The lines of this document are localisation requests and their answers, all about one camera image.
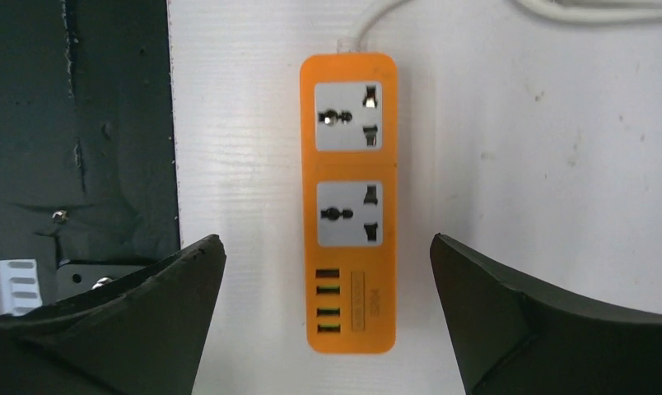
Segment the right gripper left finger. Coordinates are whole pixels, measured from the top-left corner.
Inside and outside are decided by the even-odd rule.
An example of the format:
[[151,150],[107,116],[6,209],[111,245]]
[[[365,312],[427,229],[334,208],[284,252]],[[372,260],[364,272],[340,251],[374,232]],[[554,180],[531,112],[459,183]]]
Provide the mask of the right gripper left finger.
[[217,235],[95,290],[0,316],[0,394],[189,394],[221,287]]

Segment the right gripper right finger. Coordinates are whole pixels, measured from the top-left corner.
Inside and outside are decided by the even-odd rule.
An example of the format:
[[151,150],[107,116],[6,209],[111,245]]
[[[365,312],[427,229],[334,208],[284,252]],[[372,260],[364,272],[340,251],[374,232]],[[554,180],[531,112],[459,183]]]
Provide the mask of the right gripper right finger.
[[662,394],[662,314],[562,289],[448,235],[430,248],[468,394]]

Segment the orange power strip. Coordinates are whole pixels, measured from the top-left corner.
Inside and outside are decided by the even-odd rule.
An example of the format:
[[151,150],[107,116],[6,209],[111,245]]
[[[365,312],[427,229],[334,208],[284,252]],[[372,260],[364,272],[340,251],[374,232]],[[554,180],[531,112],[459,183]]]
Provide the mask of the orange power strip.
[[299,87],[307,340],[382,354],[397,325],[398,69],[384,53],[317,54]]

